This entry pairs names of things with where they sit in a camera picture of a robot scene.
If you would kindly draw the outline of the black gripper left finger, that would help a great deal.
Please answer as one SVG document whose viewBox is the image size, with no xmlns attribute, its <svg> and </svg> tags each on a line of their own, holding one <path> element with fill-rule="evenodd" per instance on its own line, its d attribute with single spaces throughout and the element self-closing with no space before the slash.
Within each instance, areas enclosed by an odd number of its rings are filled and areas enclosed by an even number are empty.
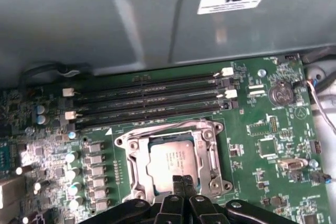
<svg viewBox="0 0 336 224">
<path fill-rule="evenodd" d="M 161 203 L 150 205 L 143 199 L 129 200 L 82 223 L 183 223 L 184 179 L 184 176 L 172 177 L 173 193 Z"/>
</svg>

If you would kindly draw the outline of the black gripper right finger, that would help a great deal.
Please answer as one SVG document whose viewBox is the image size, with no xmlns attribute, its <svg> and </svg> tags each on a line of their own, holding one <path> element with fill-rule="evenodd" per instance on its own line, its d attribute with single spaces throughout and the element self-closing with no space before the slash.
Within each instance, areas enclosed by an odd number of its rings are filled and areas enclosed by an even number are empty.
<svg viewBox="0 0 336 224">
<path fill-rule="evenodd" d="M 183 184 L 191 213 L 197 223 L 294 223 L 290 219 L 240 199 L 233 199 L 223 207 L 213 203 L 208 197 L 197 194 L 190 175 L 183 176 Z"/>
</svg>

